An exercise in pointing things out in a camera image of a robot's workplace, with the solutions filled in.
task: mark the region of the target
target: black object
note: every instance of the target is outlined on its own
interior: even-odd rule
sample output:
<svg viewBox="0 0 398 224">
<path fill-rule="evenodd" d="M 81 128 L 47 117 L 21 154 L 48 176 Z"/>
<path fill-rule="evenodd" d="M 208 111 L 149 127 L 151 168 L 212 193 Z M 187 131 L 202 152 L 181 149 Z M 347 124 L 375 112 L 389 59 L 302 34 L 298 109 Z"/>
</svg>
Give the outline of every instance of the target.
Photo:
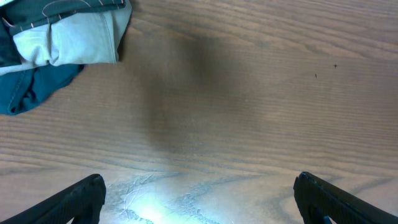
<svg viewBox="0 0 398 224">
<path fill-rule="evenodd" d="M 1 224 L 98 224 L 105 195 L 104 179 L 93 174 Z"/>
<path fill-rule="evenodd" d="M 398 217 L 370 205 L 328 182 L 302 172 L 294 182 L 294 199 L 305 224 L 395 224 Z"/>
</svg>

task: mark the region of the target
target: dark teal fabric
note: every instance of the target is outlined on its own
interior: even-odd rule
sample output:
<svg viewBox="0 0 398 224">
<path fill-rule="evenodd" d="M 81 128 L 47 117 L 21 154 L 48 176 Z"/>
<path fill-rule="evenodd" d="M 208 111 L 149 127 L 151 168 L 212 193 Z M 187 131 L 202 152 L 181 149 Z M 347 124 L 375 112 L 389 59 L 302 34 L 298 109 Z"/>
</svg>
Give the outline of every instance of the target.
<svg viewBox="0 0 398 224">
<path fill-rule="evenodd" d="M 0 8 L 9 33 L 51 24 L 78 12 L 104 12 L 121 9 L 128 0 L 16 0 Z"/>
<path fill-rule="evenodd" d="M 0 67 L 20 65 L 21 60 L 12 37 L 0 22 Z"/>
<path fill-rule="evenodd" d="M 83 70 L 83 65 L 46 65 L 0 76 L 0 114 L 17 115 L 39 106 Z"/>
</svg>

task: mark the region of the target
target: folded clothing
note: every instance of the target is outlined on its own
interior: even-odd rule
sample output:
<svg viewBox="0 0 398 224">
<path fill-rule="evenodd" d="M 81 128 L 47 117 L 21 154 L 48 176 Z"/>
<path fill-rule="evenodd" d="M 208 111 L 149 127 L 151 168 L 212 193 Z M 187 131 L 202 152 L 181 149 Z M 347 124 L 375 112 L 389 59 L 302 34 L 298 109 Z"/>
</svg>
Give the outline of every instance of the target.
<svg viewBox="0 0 398 224">
<path fill-rule="evenodd" d="M 0 23 L 0 43 L 0 67 L 20 65 L 17 49 L 2 23 Z"/>
<path fill-rule="evenodd" d="M 78 12 L 104 12 L 120 9 L 128 0 L 18 0 L 3 6 L 4 25 L 11 35 L 60 21 Z"/>
<path fill-rule="evenodd" d="M 0 114 L 17 115 L 41 104 L 51 93 L 63 88 L 83 65 L 47 65 L 0 77 Z"/>
<path fill-rule="evenodd" d="M 47 64 L 116 63 L 132 10 L 130 2 L 124 2 L 120 10 L 78 13 L 16 34 L 14 43 L 22 65 L 0 68 L 0 75 Z"/>
<path fill-rule="evenodd" d="M 0 0 L 0 6 L 8 4 L 8 3 L 12 2 L 12 1 L 15 1 L 15 0 Z"/>
</svg>

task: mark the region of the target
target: wooden table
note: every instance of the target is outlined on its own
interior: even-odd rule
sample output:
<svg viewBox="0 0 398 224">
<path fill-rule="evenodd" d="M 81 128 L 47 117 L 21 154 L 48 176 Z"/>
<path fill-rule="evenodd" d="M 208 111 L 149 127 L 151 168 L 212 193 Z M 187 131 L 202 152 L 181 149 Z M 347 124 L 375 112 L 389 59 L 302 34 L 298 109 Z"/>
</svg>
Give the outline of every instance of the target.
<svg viewBox="0 0 398 224">
<path fill-rule="evenodd" d="M 101 223 L 302 223 L 302 170 L 398 215 L 398 3 L 135 7 L 121 63 L 0 117 L 0 220 L 99 173 Z"/>
</svg>

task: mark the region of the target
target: denim fabric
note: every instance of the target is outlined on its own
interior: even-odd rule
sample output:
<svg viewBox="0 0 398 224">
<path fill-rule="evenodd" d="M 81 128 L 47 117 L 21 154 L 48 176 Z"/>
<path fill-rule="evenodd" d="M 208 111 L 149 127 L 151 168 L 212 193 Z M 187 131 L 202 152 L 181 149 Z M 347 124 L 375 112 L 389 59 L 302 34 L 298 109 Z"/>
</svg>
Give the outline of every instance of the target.
<svg viewBox="0 0 398 224">
<path fill-rule="evenodd" d="M 0 67 L 20 65 L 19 54 L 12 42 L 12 37 L 0 23 Z"/>
<path fill-rule="evenodd" d="M 51 64 L 116 63 L 118 45 L 131 15 L 120 10 L 78 13 L 14 36 L 22 65 L 0 68 L 0 75 Z"/>
<path fill-rule="evenodd" d="M 82 65 L 47 65 L 1 76 L 0 114 L 17 115 L 39 106 L 82 69 Z"/>
<path fill-rule="evenodd" d="M 18 0 L 1 7 L 0 13 L 9 33 L 15 35 L 78 12 L 104 12 L 125 5 L 126 0 Z"/>
</svg>

